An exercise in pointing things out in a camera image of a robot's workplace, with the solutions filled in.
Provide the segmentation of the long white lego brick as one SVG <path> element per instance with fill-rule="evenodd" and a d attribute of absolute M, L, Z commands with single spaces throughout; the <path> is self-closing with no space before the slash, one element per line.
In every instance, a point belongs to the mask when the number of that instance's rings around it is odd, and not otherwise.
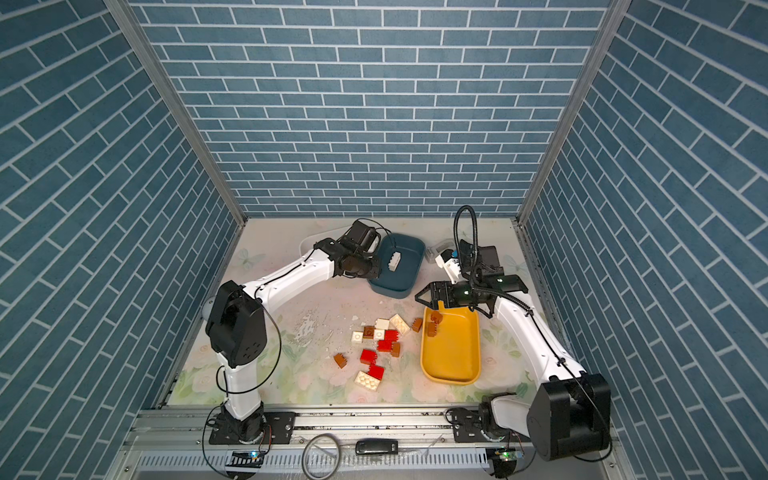
<path fill-rule="evenodd" d="M 395 251 L 388 262 L 388 269 L 394 272 L 397 269 L 400 261 L 401 261 L 401 253 L 398 251 Z"/>

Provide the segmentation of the brown lego brick low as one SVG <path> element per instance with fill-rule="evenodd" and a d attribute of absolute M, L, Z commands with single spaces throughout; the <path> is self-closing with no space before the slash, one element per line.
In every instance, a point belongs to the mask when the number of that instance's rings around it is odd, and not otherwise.
<path fill-rule="evenodd" d="M 347 365 L 347 359 L 346 359 L 346 357 L 345 357 L 343 354 L 341 354 L 341 353 L 337 353 L 337 354 L 335 354 L 335 355 L 333 356 L 333 359 L 334 359 L 334 362 L 337 364 L 337 366 L 338 366 L 340 369 L 343 369 L 343 368 L 344 368 L 344 367 Z"/>

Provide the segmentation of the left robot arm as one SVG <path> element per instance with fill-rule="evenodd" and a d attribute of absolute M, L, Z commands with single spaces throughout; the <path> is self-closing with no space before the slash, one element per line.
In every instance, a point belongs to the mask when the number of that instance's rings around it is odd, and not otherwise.
<path fill-rule="evenodd" d="M 334 277 L 375 279 L 381 271 L 376 251 L 381 235 L 345 234 L 316 242 L 311 251 L 257 280 L 219 286 L 206 319 L 205 333 L 222 367 L 217 387 L 225 401 L 216 420 L 236 443 L 265 436 L 264 404 L 257 360 L 268 342 L 267 323 L 289 301 Z"/>

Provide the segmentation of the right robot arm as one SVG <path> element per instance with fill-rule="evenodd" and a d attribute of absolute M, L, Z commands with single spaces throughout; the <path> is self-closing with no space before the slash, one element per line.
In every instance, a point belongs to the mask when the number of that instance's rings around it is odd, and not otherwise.
<path fill-rule="evenodd" d="M 437 254 L 448 278 L 424 291 L 427 307 L 467 307 L 497 320 L 512 334 L 532 367 L 536 394 L 529 403 L 512 393 L 483 399 L 480 428 L 492 439 L 509 433 L 532 441 L 545 461 L 575 457 L 604 460 L 612 451 L 611 389 L 600 374 L 590 374 L 560 343 L 534 306 L 528 287 L 507 275 L 494 247 L 460 241 Z"/>

